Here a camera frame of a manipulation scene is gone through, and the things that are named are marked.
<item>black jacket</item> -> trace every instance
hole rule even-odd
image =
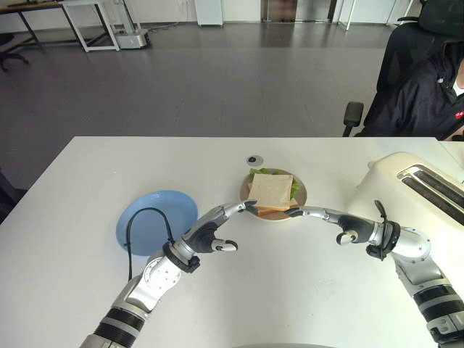
[[[452,88],[464,41],[448,43],[390,91],[378,94],[357,136],[434,136],[443,140],[464,125],[464,94]]]

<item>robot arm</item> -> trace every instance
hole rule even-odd
[[[293,208],[286,214],[335,223],[343,229],[336,238],[338,244],[367,242],[366,252],[380,260],[390,253],[399,279],[426,319],[434,341],[441,348],[464,347],[464,303],[432,260],[430,240],[424,233],[393,221],[377,223],[319,207]]]
[[[93,334],[80,348],[130,348],[161,296],[179,282],[182,271],[199,267],[198,253],[234,251],[234,241],[215,238],[216,230],[233,214],[254,211],[256,201],[226,204],[211,209],[174,244],[151,256],[144,271],[132,278],[113,302]]]

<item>white bread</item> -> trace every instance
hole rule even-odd
[[[251,190],[252,189],[252,183],[248,183],[248,189]],[[290,199],[290,208],[293,208],[293,207],[298,207],[299,204],[297,202],[297,200],[294,198]],[[267,215],[267,214],[271,214],[273,212],[277,212],[278,210],[274,210],[274,209],[271,209],[271,208],[257,208],[257,214],[259,216],[261,215]]]
[[[248,199],[256,199],[258,209],[287,210],[292,182],[292,175],[254,174]]]

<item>toaster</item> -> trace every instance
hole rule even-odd
[[[371,162],[369,168],[348,201],[347,211],[380,221],[374,205],[374,200],[378,199],[389,220],[404,227],[417,228],[430,238],[432,255],[445,273],[447,265],[453,264],[455,269],[456,264],[462,264],[464,185],[406,152]],[[464,289],[464,281],[457,281]]]

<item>office chair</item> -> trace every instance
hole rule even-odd
[[[5,220],[27,190],[14,188],[0,172],[0,223]]]
[[[9,43],[11,40],[13,40],[15,36],[13,34],[0,34],[0,46]],[[6,53],[0,51],[0,67],[4,72],[7,72],[8,69],[5,68],[4,62],[6,59],[18,59],[22,60],[25,64],[29,64],[29,61],[24,58],[21,54],[18,53]]]
[[[389,89],[411,67],[428,59],[448,41],[459,41],[464,36],[463,0],[421,0],[419,17],[403,17],[410,20],[396,27],[385,48],[384,59],[377,80],[377,93],[372,101],[364,125],[369,121],[370,111],[381,102]],[[344,115],[343,137],[350,135],[353,127],[361,123],[363,103],[351,101]]]

